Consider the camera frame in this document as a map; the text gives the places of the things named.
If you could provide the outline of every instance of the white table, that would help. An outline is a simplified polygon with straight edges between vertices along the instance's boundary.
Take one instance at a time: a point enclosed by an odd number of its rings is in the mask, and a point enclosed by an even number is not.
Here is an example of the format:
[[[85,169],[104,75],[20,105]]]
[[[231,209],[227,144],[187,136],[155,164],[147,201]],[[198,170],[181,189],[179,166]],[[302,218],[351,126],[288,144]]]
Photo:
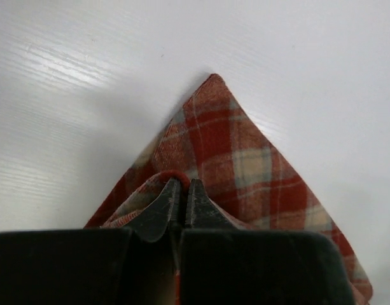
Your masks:
[[[0,1],[0,231],[81,227],[210,72],[390,304],[390,1]]]

